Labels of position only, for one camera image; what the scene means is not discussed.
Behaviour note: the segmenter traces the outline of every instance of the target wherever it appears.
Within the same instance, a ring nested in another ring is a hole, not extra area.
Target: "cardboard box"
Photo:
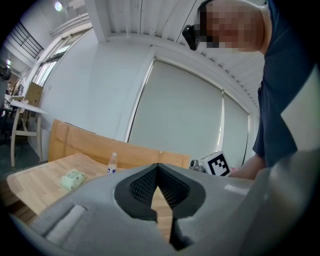
[[[31,82],[29,85],[28,91],[25,94],[24,99],[29,101],[28,102],[29,105],[38,107],[42,90],[43,90],[43,87],[41,87],[40,85],[34,82]]]

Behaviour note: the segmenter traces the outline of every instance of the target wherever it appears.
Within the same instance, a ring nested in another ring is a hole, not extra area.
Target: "wooden tabletop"
[[[60,178],[72,169],[86,174],[84,182],[106,175],[107,165],[78,153],[36,167],[19,171],[7,177],[11,191],[39,215],[49,205],[69,191],[60,186]],[[157,212],[157,226],[166,239],[170,237],[172,210],[159,188],[156,189],[152,209]]]

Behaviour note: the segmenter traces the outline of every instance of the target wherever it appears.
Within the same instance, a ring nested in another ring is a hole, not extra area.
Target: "white table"
[[[43,160],[43,156],[42,156],[42,144],[41,144],[41,114],[47,114],[47,113],[36,106],[32,106],[27,103],[14,100],[10,96],[5,97],[5,99],[10,103],[11,106],[18,107],[18,109],[16,110],[16,113],[15,113],[15,118],[14,118],[13,128],[12,128],[12,135],[11,135],[11,166],[15,167],[16,135],[35,136],[37,138],[38,155],[40,158],[40,162],[43,162],[44,160]],[[18,125],[18,120],[19,120],[21,110],[28,110],[28,111],[37,113],[36,131],[28,131],[25,118],[22,119],[23,130],[17,130],[17,125]]]

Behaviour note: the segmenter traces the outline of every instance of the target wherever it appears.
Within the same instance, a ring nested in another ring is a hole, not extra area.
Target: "navy shirt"
[[[272,167],[282,157],[297,151],[281,113],[304,86],[315,66],[293,28],[272,0],[271,40],[264,56],[263,79],[258,89],[260,123],[253,150]]]

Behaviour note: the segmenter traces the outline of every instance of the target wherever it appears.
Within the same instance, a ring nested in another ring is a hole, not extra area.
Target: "grey floor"
[[[27,140],[16,141],[15,145],[15,167],[11,167],[10,145],[0,146],[0,182],[5,181],[10,174],[40,164],[37,153]]]

